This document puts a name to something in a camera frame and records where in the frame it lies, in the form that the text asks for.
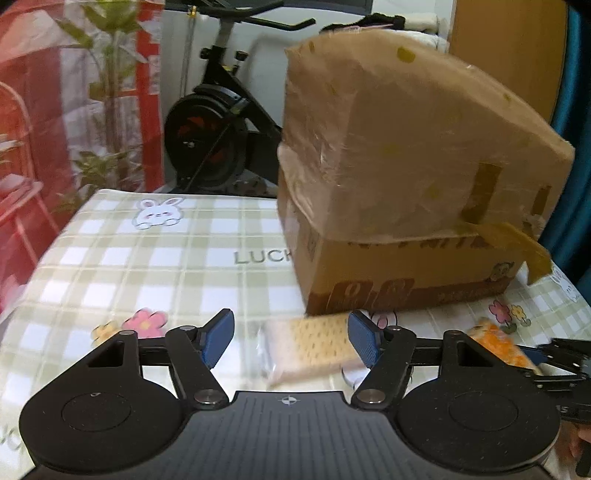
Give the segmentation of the person right hand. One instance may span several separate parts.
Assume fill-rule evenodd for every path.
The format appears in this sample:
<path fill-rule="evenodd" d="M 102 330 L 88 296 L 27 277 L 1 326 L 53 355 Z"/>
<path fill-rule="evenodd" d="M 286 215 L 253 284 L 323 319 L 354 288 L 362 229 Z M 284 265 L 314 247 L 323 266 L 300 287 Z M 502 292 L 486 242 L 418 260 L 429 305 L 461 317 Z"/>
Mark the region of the person right hand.
<path fill-rule="evenodd" d="M 584 443 L 591 442 L 591 427 L 562 422 L 556 452 L 563 463 L 576 463 L 582 455 Z"/>

